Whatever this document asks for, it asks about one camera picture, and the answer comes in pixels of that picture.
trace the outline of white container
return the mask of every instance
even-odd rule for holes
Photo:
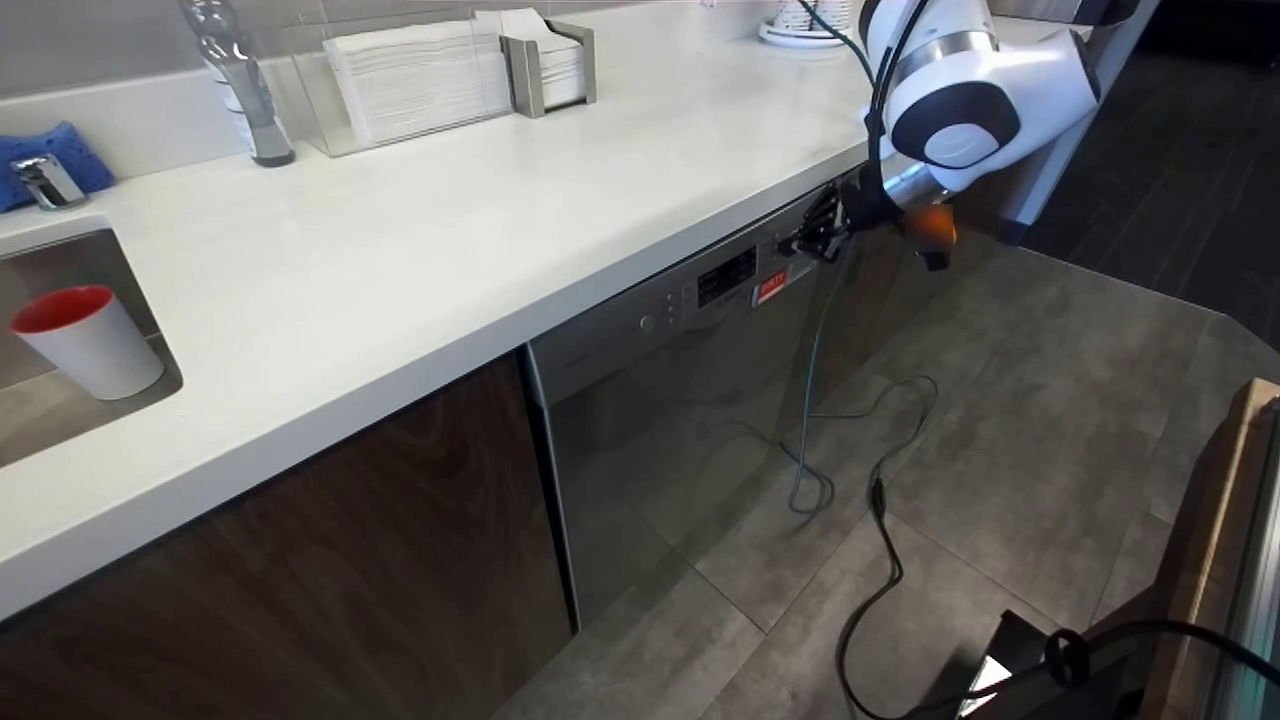
[[[770,17],[775,32],[811,32],[811,17],[802,12],[800,0],[783,0],[783,8]]]
[[[122,402],[164,377],[160,356],[102,285],[57,288],[13,316],[13,331],[94,402]]]

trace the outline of sink basin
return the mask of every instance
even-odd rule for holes
[[[69,285],[107,285],[156,347],[164,377],[128,402],[92,402],[43,356],[9,331],[9,319],[37,298]],[[110,425],[183,388],[148,298],[138,294],[120,235],[77,221],[31,235],[0,239],[0,470],[69,436]]]

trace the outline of dark wood cabinet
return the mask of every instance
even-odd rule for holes
[[[462,720],[565,640],[498,359],[0,624],[0,718]]]

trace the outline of kitchen counter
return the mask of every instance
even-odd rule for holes
[[[0,620],[521,347],[863,156],[847,52],[763,8],[582,12],[598,106],[292,170],[211,159],[0,243],[114,228],[183,388],[0,470]]]

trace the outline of gray floor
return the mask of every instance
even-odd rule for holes
[[[882,276],[852,276],[878,301],[852,294],[870,319],[834,331],[870,347],[825,414],[920,372],[938,386],[920,444],[888,470],[906,582],[847,657],[852,684],[899,714],[954,684],[1004,607],[1082,628],[1138,594],[1201,444],[1246,377],[1280,377],[1280,356],[1214,312],[979,235],[947,276]],[[825,425],[807,455],[839,482],[826,516],[783,516],[781,470],[718,548],[635,587],[504,718],[847,718],[834,632],[888,574],[863,476],[914,414],[890,394],[866,422]]]
[[[1034,228],[1047,258],[1237,316],[1280,347],[1280,72],[1138,52]]]

